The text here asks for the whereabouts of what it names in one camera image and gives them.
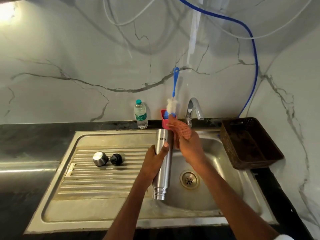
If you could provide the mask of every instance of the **brown plastic basket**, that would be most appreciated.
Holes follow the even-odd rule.
[[[223,120],[220,139],[235,169],[265,168],[284,158],[256,118]]]

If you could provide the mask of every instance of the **blue brush handle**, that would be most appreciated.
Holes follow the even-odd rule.
[[[172,92],[173,98],[176,93],[176,84],[177,84],[178,76],[179,76],[179,68],[176,67],[173,69],[173,92]]]

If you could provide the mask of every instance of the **stainless steel bottle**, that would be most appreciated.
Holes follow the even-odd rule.
[[[170,183],[170,170],[172,150],[174,146],[174,133],[167,129],[158,129],[156,133],[155,153],[158,154],[165,142],[169,143],[169,152],[165,156],[162,166],[153,179],[153,198],[157,200],[164,200],[167,192],[167,188]]]

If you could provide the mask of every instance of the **white sleeve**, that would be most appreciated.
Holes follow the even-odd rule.
[[[294,239],[287,235],[280,235],[275,240],[294,240]]]

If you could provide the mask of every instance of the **hand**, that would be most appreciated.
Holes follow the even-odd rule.
[[[201,140],[197,132],[192,130],[189,140],[180,137],[179,142],[180,151],[191,166],[196,163],[206,161],[206,156],[202,149]]]
[[[139,173],[139,175],[147,181],[148,186],[152,183],[154,177],[159,172],[162,161],[169,151],[169,144],[165,142],[158,155],[156,155],[155,151],[155,146],[150,146],[146,152],[146,156],[144,157],[144,161]]]

